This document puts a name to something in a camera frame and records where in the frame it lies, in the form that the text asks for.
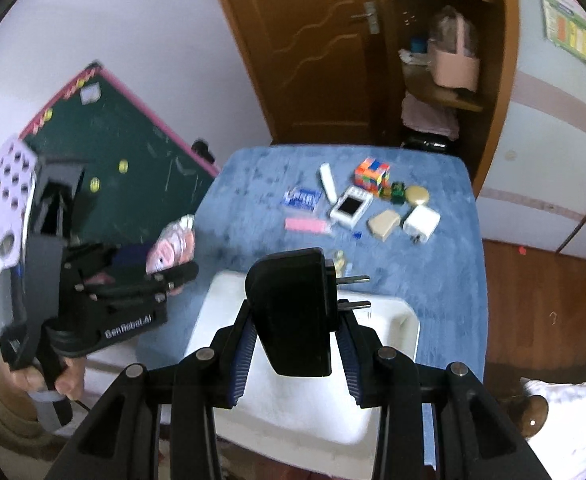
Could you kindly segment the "person's left hand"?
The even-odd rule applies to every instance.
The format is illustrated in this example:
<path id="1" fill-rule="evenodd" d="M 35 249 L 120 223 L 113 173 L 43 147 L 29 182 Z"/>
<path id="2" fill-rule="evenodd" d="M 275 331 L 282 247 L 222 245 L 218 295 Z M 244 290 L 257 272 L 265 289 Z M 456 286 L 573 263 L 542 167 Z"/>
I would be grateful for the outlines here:
<path id="1" fill-rule="evenodd" d="M 54 376 L 56 381 L 53 387 L 46 385 L 44 375 L 34 366 L 22 368 L 22 370 L 10 370 L 7 363 L 2 363 L 2 374 L 16 391 L 32 393 L 54 388 L 71 401 L 78 401 L 84 393 L 87 360 L 64 358 L 61 363 L 62 370 Z"/>

